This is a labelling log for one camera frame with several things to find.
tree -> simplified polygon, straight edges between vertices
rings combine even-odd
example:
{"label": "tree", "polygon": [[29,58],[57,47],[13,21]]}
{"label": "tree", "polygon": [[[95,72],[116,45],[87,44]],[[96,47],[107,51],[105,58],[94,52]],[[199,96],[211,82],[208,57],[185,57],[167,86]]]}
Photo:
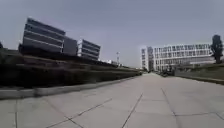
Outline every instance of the tree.
{"label": "tree", "polygon": [[223,56],[222,50],[223,50],[223,44],[221,37],[219,35],[214,35],[212,38],[212,45],[211,50],[213,52],[212,56],[214,57],[216,64],[220,64],[220,58]]}
{"label": "tree", "polygon": [[2,45],[2,42],[0,42],[0,49],[2,49],[3,48],[3,45]]}

building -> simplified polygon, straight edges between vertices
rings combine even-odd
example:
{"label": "building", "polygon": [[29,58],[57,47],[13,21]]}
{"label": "building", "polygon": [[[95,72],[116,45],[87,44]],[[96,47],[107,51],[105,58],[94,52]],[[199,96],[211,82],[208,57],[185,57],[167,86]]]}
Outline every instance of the building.
{"label": "building", "polygon": [[86,40],[78,41],[78,56],[98,60],[100,54],[100,46]]}
{"label": "building", "polygon": [[144,46],[141,48],[141,64],[142,68],[149,71],[153,70],[153,48]]}
{"label": "building", "polygon": [[102,62],[113,64],[113,65],[120,65],[117,61],[113,61],[113,60],[102,60]]}
{"label": "building", "polygon": [[65,32],[28,18],[25,24],[23,45],[53,52],[62,52]]}
{"label": "building", "polygon": [[65,37],[63,45],[63,53],[71,56],[77,56],[77,52],[78,52],[77,41],[72,38]]}
{"label": "building", "polygon": [[[167,69],[174,65],[214,63],[214,59],[211,57],[209,44],[169,45],[164,47],[153,47],[152,51],[153,68],[157,71]],[[149,67],[149,61],[146,59],[144,61],[144,58],[150,56],[149,54],[151,55],[151,52],[147,51],[147,53],[143,54],[142,51],[142,67]]]}

pavement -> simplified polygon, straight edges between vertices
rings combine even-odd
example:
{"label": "pavement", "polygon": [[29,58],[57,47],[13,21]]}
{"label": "pavement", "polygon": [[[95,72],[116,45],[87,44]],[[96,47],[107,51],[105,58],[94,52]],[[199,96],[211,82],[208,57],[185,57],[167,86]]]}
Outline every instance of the pavement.
{"label": "pavement", "polygon": [[1,128],[223,128],[224,86],[146,74],[80,92],[0,101]]}

sky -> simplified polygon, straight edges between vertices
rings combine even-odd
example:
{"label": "sky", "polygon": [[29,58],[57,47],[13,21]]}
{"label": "sky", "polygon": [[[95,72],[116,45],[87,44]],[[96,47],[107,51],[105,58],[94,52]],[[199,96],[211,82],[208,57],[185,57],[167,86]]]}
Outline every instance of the sky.
{"label": "sky", "polygon": [[17,49],[27,17],[101,46],[101,60],[140,67],[141,46],[211,42],[223,0],[0,0],[0,41]]}

street light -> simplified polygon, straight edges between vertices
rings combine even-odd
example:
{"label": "street light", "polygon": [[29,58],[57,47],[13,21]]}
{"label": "street light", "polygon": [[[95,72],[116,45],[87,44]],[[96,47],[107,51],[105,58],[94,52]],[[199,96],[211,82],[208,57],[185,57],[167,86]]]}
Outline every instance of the street light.
{"label": "street light", "polygon": [[117,52],[117,64],[119,66],[119,52]]}

